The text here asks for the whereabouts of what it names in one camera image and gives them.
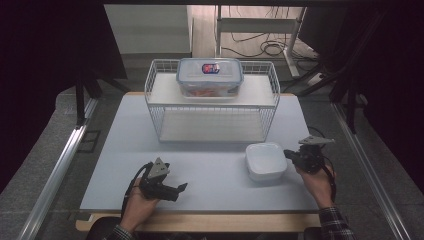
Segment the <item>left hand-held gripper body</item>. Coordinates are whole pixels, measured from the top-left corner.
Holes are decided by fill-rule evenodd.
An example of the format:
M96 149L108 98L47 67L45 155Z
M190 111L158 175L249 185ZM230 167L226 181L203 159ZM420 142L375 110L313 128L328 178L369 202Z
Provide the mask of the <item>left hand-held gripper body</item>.
M177 188L163 184L163 181L170 172L168 167L169 163L164 163L160 157L154 162L149 162L142 167L144 173L141 177L139 187L147 199L169 201L168 194L178 192Z

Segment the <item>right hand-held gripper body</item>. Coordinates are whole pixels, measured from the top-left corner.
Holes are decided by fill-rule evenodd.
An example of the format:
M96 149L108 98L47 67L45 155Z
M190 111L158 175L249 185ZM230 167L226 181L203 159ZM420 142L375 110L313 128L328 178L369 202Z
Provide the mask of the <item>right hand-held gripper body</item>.
M294 153L293 164L302 171L315 174L325 168L322 147L328 143L334 143L334 139L318 136L308 136L299 141L300 148Z

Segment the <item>person's left hand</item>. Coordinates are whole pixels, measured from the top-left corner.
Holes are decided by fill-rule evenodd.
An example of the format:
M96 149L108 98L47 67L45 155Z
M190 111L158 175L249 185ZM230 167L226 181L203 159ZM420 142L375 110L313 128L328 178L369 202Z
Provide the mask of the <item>person's left hand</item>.
M146 199L140 190L141 179L137 178L128 194L125 211L120 226L129 233L133 233L154 212L158 199Z

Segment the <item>person's right hand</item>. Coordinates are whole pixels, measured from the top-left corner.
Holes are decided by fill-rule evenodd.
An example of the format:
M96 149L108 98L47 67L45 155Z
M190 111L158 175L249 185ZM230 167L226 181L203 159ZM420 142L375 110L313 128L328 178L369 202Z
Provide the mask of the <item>person's right hand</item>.
M335 172L330 166L328 166L327 169L330 175L323 169L315 174L309 174L300 168L296 168L296 172L302 177L304 185L313 196L320 209L335 206L331 197L332 190L330 185L330 178L335 176Z

